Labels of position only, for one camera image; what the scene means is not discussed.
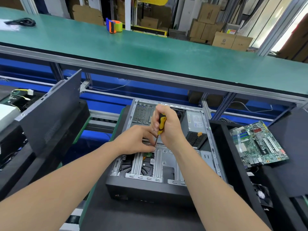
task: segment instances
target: green workbench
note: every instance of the green workbench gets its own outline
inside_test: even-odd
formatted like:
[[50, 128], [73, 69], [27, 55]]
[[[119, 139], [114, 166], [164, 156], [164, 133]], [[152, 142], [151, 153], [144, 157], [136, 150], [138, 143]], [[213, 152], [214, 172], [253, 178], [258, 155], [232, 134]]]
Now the green workbench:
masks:
[[0, 31], [0, 45], [119, 62], [285, 94], [308, 94], [308, 64], [305, 63], [131, 31], [110, 34], [103, 26], [0, 8], [0, 19], [22, 17], [34, 19], [37, 26]]

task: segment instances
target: screwdriver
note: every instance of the screwdriver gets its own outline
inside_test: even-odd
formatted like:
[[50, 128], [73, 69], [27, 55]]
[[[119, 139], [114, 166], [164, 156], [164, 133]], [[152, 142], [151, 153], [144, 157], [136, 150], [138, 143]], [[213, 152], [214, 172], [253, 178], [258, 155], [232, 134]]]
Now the screwdriver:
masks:
[[163, 130], [164, 130], [166, 120], [167, 120], [166, 115], [163, 114], [163, 113], [160, 113], [160, 114], [159, 114], [159, 120], [158, 120], [158, 122], [159, 122], [159, 127], [158, 127], [157, 138], [156, 138], [154, 147], [156, 146], [156, 143], [157, 143], [157, 140], [158, 140], [158, 136], [159, 136], [159, 135], [163, 132]]

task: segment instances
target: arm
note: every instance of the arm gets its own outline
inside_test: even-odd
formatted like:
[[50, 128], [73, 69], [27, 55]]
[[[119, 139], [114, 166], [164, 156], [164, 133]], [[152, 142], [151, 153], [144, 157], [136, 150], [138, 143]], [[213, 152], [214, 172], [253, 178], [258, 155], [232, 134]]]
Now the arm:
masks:
[[267, 225], [198, 155], [185, 139], [180, 121], [169, 106], [157, 105], [152, 131], [157, 132], [159, 113], [167, 117], [163, 143], [175, 155], [198, 215], [208, 231], [268, 230]]
[[108, 165], [119, 155], [151, 152], [150, 127], [133, 126], [114, 141], [53, 171], [0, 202], [2, 231], [58, 231], [91, 190]]

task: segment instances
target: yellow screwdriver handle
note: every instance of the yellow screwdriver handle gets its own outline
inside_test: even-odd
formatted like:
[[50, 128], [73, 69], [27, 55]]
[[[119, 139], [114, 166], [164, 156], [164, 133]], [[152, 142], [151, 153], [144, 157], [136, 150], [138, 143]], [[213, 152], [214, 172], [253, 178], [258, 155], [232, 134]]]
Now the yellow screwdriver handle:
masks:
[[158, 122], [159, 122], [159, 130], [157, 132], [157, 135], [160, 135], [163, 132], [166, 120], [167, 120], [166, 115], [163, 114], [163, 113], [160, 113], [159, 114], [159, 120], [158, 120]]

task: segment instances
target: hand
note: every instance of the hand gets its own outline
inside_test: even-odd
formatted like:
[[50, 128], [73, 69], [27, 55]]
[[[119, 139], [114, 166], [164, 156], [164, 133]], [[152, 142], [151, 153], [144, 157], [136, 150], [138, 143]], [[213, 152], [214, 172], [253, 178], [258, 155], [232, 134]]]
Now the hand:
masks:
[[169, 106], [158, 104], [153, 112], [151, 122], [151, 132], [157, 133], [159, 127], [159, 114], [163, 113], [166, 115], [167, 120], [165, 122], [164, 131], [160, 134], [161, 140], [164, 145], [171, 151], [174, 150], [179, 143], [186, 141], [182, 132], [181, 124], [176, 112]]
[[[119, 148], [119, 155], [134, 154], [136, 152], [152, 152], [155, 151], [155, 147], [153, 146], [155, 140], [150, 131], [150, 126], [134, 125], [120, 134], [112, 143]], [[152, 146], [143, 144], [142, 138], [148, 139]]]

